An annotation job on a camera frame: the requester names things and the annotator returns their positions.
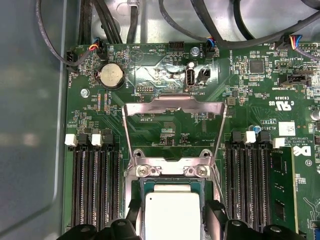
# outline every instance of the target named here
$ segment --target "black dimm slot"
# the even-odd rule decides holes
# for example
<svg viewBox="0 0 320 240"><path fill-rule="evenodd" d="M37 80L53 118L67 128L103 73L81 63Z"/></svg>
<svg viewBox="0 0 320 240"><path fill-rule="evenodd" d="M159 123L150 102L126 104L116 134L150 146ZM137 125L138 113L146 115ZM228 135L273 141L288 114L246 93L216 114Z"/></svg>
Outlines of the black dimm slot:
<svg viewBox="0 0 320 240"><path fill-rule="evenodd" d="M93 181L93 200L92 200L92 210L93 210L93 215L92 215L92 224L94 226L97 226L97 194L99 192L99 170L100 170L100 153L98 151L93 152L94 155L94 181Z"/></svg>
<svg viewBox="0 0 320 240"><path fill-rule="evenodd" d="M265 174L264 174L264 153L261 149L258 150L257 164L257 186L258 186L258 208L259 208L259 231L261 232L266 225L265 219Z"/></svg>
<svg viewBox="0 0 320 240"><path fill-rule="evenodd" d="M245 209L246 209L246 222L250 228L253 228L253 190L254 187L252 179L252 159L251 154L247 154L245 150L244 153L244 170L245 170Z"/></svg>
<svg viewBox="0 0 320 240"><path fill-rule="evenodd" d="M239 178L238 178L238 157L239 151L237 146L234 146L232 149L232 217L239 219Z"/></svg>
<svg viewBox="0 0 320 240"><path fill-rule="evenodd" d="M78 158L79 152L73 150L73 169L72 169L72 207L71 207L71 227L78 224L77 213L79 212L79 182L78 182Z"/></svg>
<svg viewBox="0 0 320 240"><path fill-rule="evenodd" d="M108 200L108 194L109 194L109 167L108 167L108 163L109 163L109 156L108 153L106 151L104 151L102 153L102 159L104 159L104 194L103 194L103 224L106 225L107 222L109 222L109 210L108 210L108 204L110 204L109 200Z"/></svg>
<svg viewBox="0 0 320 240"><path fill-rule="evenodd" d="M95 192L94 192L94 199L95 199L95 218L96 218L96 228L99 231L101 229L101 218L100 218L100 212L101 212L101 185L102 185L102 159L101 159L101 152L96 151L95 153L95 164L96 164L96 185L95 185Z"/></svg>
<svg viewBox="0 0 320 240"><path fill-rule="evenodd" d="M259 230L259 208L258 208L258 181L257 174L257 149L246 150L247 159L251 162L251 176L252 176L252 228Z"/></svg>
<svg viewBox="0 0 320 240"><path fill-rule="evenodd" d="M114 169L113 169L113 219L119 218L119 177L120 177L120 163L117 152L113 153Z"/></svg>
<svg viewBox="0 0 320 240"><path fill-rule="evenodd" d="M238 161L238 169L239 169L239 213L240 219L242 221L248 221L248 210L247 210L247 176L246 176L246 168L245 168L245 149L239 150L239 161Z"/></svg>
<svg viewBox="0 0 320 240"><path fill-rule="evenodd" d="M87 182L87 220L86 223L93 224L93 212L94 212L94 182L95 182L95 165L94 165L94 152L89 151L88 156L88 182Z"/></svg>
<svg viewBox="0 0 320 240"><path fill-rule="evenodd" d="M83 223L89 224L89 181L90 181L90 167L89 158L90 152L88 149L83 152L83 194L82 194L82 208L83 208Z"/></svg>
<svg viewBox="0 0 320 240"><path fill-rule="evenodd" d="M76 174L76 188L78 190L77 193L77 199L76 199L76 206L77 206L77 211L75 212L76 214L76 221L75 225L81 224L81 208L82 208L82 195L83 195L83 190L82 190L82 174L83 174L83 162L82 162L82 155L83 151L80 150L77 155L77 174Z"/></svg>
<svg viewBox="0 0 320 240"><path fill-rule="evenodd" d="M225 190L226 190L226 205L227 205L227 211L231 218L234 218L233 216L233 205L235 204L233 202L232 197L232 181L233 181L233 175L232 175L232 149L228 148L226 150L226 156L225 156Z"/></svg>
<svg viewBox="0 0 320 240"><path fill-rule="evenodd" d="M268 149L266 146L261 145L259 147L261 173L263 181L263 192L262 192L262 206L263 206L263 222L261 223L264 227L270 224L270 200L269 200L269 161L268 161Z"/></svg>
<svg viewBox="0 0 320 240"><path fill-rule="evenodd" d="M85 215L87 211L87 156L88 156L88 150L86 148L82 149L82 155L81 155L81 210L80 210L80 224L85 223Z"/></svg>

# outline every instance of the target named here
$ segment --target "microchip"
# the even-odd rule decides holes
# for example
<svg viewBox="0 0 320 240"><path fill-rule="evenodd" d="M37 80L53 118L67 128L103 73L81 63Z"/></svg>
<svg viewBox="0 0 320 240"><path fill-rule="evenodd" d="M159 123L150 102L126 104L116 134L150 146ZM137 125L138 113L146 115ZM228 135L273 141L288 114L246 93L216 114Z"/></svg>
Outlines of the microchip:
<svg viewBox="0 0 320 240"><path fill-rule="evenodd" d="M279 154L273 154L272 156L272 167L275 171L282 171L282 157Z"/></svg>
<svg viewBox="0 0 320 240"><path fill-rule="evenodd" d="M234 98L237 98L237 97L238 97L238 91L234 90L234 91L232 92L232 96L233 96Z"/></svg>
<svg viewBox="0 0 320 240"><path fill-rule="evenodd" d="M208 119L215 119L215 114L213 112L208 112Z"/></svg>
<svg viewBox="0 0 320 240"><path fill-rule="evenodd" d="M228 106L235 106L236 105L236 98L234 96L229 96L226 98L226 104Z"/></svg>
<svg viewBox="0 0 320 240"><path fill-rule="evenodd" d="M85 134L90 134L90 133L91 133L91 128L85 128L85 129L83 130L83 132L84 132Z"/></svg>
<svg viewBox="0 0 320 240"><path fill-rule="evenodd" d="M226 114L228 116L231 116L231 117L235 117L236 116L236 109L233 108L233 107L230 107L226 110Z"/></svg>
<svg viewBox="0 0 320 240"><path fill-rule="evenodd" d="M263 74L264 72L265 69L263 60L250 60L250 73Z"/></svg>
<svg viewBox="0 0 320 240"><path fill-rule="evenodd" d="M112 134L112 131L110 129L101 130L101 135L109 135L109 134Z"/></svg>
<svg viewBox="0 0 320 240"><path fill-rule="evenodd" d="M320 145L320 136L314 136L314 145Z"/></svg>
<svg viewBox="0 0 320 240"><path fill-rule="evenodd" d="M280 218L281 220L285 220L286 214L285 214L285 204L279 200L275 200L274 202L274 211L275 215Z"/></svg>

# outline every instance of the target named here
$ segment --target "cable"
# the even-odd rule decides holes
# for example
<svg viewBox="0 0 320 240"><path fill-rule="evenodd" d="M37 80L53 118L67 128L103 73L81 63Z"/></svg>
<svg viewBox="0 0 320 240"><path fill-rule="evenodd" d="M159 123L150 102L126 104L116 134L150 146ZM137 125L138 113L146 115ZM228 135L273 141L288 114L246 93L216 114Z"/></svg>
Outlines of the cable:
<svg viewBox="0 0 320 240"><path fill-rule="evenodd" d="M247 40L247 41L226 41L226 40L223 40L214 22L212 21L204 0L190 0L190 1L192 3L192 6L196 14L198 15L199 19L201 20L205 28L208 30L210 35L222 48L227 48L227 49L242 49L242 48L253 47L258 44L278 41L283 35L290 35L292 33L295 33L320 18L320 11L318 11L313 15L307 17L306 19L299 21L295 25L268 36Z"/></svg>
<svg viewBox="0 0 320 240"><path fill-rule="evenodd" d="M83 63L86 58L91 54L90 49L88 49L77 61L72 62L72 61L67 61L65 60L62 56L60 56L57 51L55 50L54 46L52 45L52 43L50 42L50 39L47 35L45 26L44 26L44 22L42 20L42 15L41 15L41 1L42 0L36 0L35 2L35 16L36 16L36 21L38 23L39 26L39 30L40 33L43 37L43 40L45 42L45 44L47 45L47 47L49 48L50 52L62 63L71 66L71 67L76 67L78 65L80 65L81 63Z"/></svg>
<svg viewBox="0 0 320 240"><path fill-rule="evenodd" d="M295 47L298 48L299 47L299 42L300 42L300 39L302 38L302 35L299 35L296 40L295 40Z"/></svg>
<svg viewBox="0 0 320 240"><path fill-rule="evenodd" d="M136 37L137 27L138 27L138 16L139 11L136 6L131 7L131 13L130 13L130 27L128 31L128 35L126 37L126 43L127 44L133 44Z"/></svg>
<svg viewBox="0 0 320 240"><path fill-rule="evenodd" d="M202 36L197 36L195 34L193 34L192 32L189 32L188 30L185 30L183 27L181 27L179 24L177 24L169 15L169 13L167 12L167 10L165 9L164 6L164 0L159 0L159 8L160 8L160 12L164 18L164 20L171 26L173 27L175 30L179 31L180 33L188 36L189 38L195 39L197 41L201 41L201 42L205 42L207 41L206 37L202 37Z"/></svg>
<svg viewBox="0 0 320 240"><path fill-rule="evenodd" d="M92 21L92 4L91 0L85 0L84 5L84 22L83 22L83 41L85 45L91 44L91 21Z"/></svg>
<svg viewBox="0 0 320 240"><path fill-rule="evenodd" d="M107 18L98 2L98 0L92 0L93 2L93 5L95 7L95 10L100 18L100 21L101 21L101 24L102 24L102 27L103 27L103 30L105 32L105 35L106 35L106 38L108 39L108 42L110 44L115 44L116 43L116 40L114 38L114 35L111 31L111 28L108 24L108 21L107 21Z"/></svg>
<svg viewBox="0 0 320 240"><path fill-rule="evenodd" d="M115 42L117 44L122 44L122 40L121 40L119 31L117 29L115 20L112 17L110 10L109 10L108 6L105 3L105 0L96 0L96 1L99 3L99 5L100 5L100 7L101 7L101 9L102 9L102 11L103 11L108 23L109 23L111 32L112 32L112 34L113 34L113 36L115 38Z"/></svg>
<svg viewBox="0 0 320 240"><path fill-rule="evenodd" d="M298 48L298 47L295 49L295 51L296 51L297 53L299 53L299 54L307 57L307 58L310 58L310 59L315 60L315 61L320 61L320 57L318 57L318 56L313 56L313 55L311 55L311 54L309 54L309 53L307 53L307 52L305 52L305 51L302 51L302 50L301 50L300 48Z"/></svg>
<svg viewBox="0 0 320 240"><path fill-rule="evenodd" d="M79 17L79 33L78 45L84 44L84 22L85 22L85 4L86 0L81 0L80 3L80 17Z"/></svg>
<svg viewBox="0 0 320 240"><path fill-rule="evenodd" d="M291 42L291 47L294 51L296 51L297 53L309 58L309 59L312 59L312 60L315 60L315 61L320 61L320 57L318 56L313 56L303 50L301 50L298 45L299 45L299 41L300 39L302 38L302 35L291 35L289 36L289 39L290 39L290 42Z"/></svg>
<svg viewBox="0 0 320 240"><path fill-rule="evenodd" d="M244 23L244 20L242 19L241 10L240 10L240 1L241 0L234 0L233 2L233 16L234 16L235 24L245 39L247 40L255 39L254 36L252 36L252 34L247 29Z"/></svg>

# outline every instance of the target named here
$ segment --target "ram slot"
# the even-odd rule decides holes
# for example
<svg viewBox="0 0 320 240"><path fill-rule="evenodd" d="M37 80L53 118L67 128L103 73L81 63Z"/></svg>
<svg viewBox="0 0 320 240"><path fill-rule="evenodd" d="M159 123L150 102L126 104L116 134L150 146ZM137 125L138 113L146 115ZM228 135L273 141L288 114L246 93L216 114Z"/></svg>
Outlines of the ram slot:
<svg viewBox="0 0 320 240"><path fill-rule="evenodd" d="M248 223L249 227L252 228L254 225L254 215L253 215L253 178L252 178L252 158L251 150L246 149L244 151L244 171L245 171L245 222Z"/></svg>
<svg viewBox="0 0 320 240"><path fill-rule="evenodd" d="M233 182L233 175L232 175L232 149L228 148L225 153L225 191L226 191L226 205L227 211L229 215L234 218L233 215L233 206L235 203L233 202L232 197L232 182Z"/></svg>
<svg viewBox="0 0 320 240"><path fill-rule="evenodd" d="M95 165L94 165L94 152L89 151L87 158L87 208L86 208L86 224L93 223L93 212L94 212L94 181L95 181Z"/></svg>
<svg viewBox="0 0 320 240"><path fill-rule="evenodd" d="M81 198L81 151L73 150L73 170L72 170L72 208L71 227L80 224L80 198Z"/></svg>
<svg viewBox="0 0 320 240"><path fill-rule="evenodd" d="M104 151L98 153L98 170L96 186L96 227L98 231L105 227L106 205L106 155Z"/></svg>
<svg viewBox="0 0 320 240"><path fill-rule="evenodd" d="M117 219L119 217L119 159L118 153L115 151L110 152L110 165L109 165L109 186L110 191L108 194L108 213L110 220Z"/></svg>
<svg viewBox="0 0 320 240"><path fill-rule="evenodd" d="M81 155L81 213L80 213L80 223L85 224L87 217L88 209L88 157L89 151L87 148L82 150Z"/></svg>
<svg viewBox="0 0 320 240"><path fill-rule="evenodd" d="M94 181L93 181L93 202L92 202L92 224L97 225L97 211L98 211L98 193L99 193L99 172L100 172L100 159L101 154L99 151L94 151Z"/></svg>
<svg viewBox="0 0 320 240"><path fill-rule="evenodd" d="M251 179L252 179L252 228L259 230L259 208L258 208L258 173L257 173L257 149L247 148L246 158L251 163Z"/></svg>
<svg viewBox="0 0 320 240"><path fill-rule="evenodd" d="M248 210L247 210L247 172L246 172L246 161L245 161L245 149L239 149L238 156L238 178L239 178L239 219L247 222L248 221Z"/></svg>
<svg viewBox="0 0 320 240"><path fill-rule="evenodd" d="M231 167L231 175L232 175L232 201L234 202L232 206L232 216L235 219L240 219L240 195L239 195L239 169L238 169L238 161L239 161L239 147L233 146L232 148L232 167Z"/></svg>
<svg viewBox="0 0 320 240"><path fill-rule="evenodd" d="M258 207L260 231L270 223L269 206L269 177L268 177L268 150L262 146L258 150L257 173L258 173Z"/></svg>

